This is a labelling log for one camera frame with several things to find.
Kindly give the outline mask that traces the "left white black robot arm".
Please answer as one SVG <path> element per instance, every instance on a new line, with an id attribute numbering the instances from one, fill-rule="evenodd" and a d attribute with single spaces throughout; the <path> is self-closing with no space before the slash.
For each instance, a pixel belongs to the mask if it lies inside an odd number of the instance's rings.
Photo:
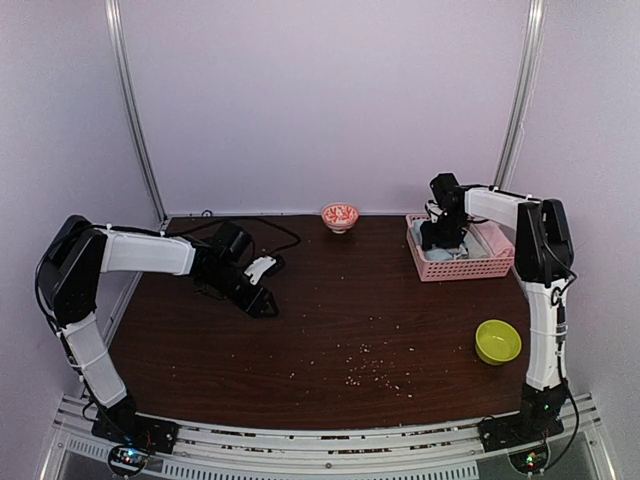
<path id="1" fill-rule="evenodd" d="M 268 253 L 244 263 L 242 257 L 254 243 L 251 234 L 229 220 L 214 224 L 214 234 L 198 238 L 194 229 L 151 232 L 97 225 L 72 215 L 36 268 L 39 305 L 92 394 L 106 429 L 123 444 L 137 442 L 144 424 L 97 325 L 102 276 L 141 272 L 190 277 L 252 318 L 270 318 L 279 312 L 262 280 L 283 268 L 282 256 Z"/>

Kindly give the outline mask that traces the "plain light blue towel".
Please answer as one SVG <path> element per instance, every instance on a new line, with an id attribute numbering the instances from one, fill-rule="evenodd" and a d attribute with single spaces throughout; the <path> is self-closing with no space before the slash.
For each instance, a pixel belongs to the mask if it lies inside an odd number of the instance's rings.
<path id="1" fill-rule="evenodd" d="M 428 261 L 445 262 L 485 259 L 488 254 L 481 246 L 462 244 L 454 249 L 432 248 L 424 256 Z"/>

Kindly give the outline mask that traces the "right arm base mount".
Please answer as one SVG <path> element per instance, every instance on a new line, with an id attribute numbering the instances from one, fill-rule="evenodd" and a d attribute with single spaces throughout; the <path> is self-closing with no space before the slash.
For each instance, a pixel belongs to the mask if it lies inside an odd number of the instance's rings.
<path id="1" fill-rule="evenodd" d="M 485 417 L 478 423 L 477 428 L 485 452 L 542 442 L 547 437 L 564 432 L 564 425 L 559 418 L 552 419 L 546 425 L 526 430 L 521 425 L 518 414 Z"/>

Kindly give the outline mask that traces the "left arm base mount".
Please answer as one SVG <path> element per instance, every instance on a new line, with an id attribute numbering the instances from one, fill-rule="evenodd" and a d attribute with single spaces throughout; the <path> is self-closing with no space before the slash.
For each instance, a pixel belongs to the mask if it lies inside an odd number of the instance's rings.
<path id="1" fill-rule="evenodd" d="M 123 427 L 116 428 L 107 419 L 96 420 L 91 428 L 95 437 L 164 454 L 173 452 L 178 432 L 179 425 L 175 422 L 138 415 L 128 431 Z"/>

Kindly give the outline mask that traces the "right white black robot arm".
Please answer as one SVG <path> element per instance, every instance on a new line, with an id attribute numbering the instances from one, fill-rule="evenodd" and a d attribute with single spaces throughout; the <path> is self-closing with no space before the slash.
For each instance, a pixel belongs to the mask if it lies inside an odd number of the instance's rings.
<path id="1" fill-rule="evenodd" d="M 569 389 L 566 380 L 566 294 L 577 279 L 574 250 L 562 202 L 461 185 L 452 173 L 430 181 L 439 212 L 421 230 L 423 244 L 454 247 L 475 219 L 515 232 L 515 270 L 529 305 L 530 356 L 519 412 L 502 421 L 519 440 L 530 442 L 552 430 Z"/>

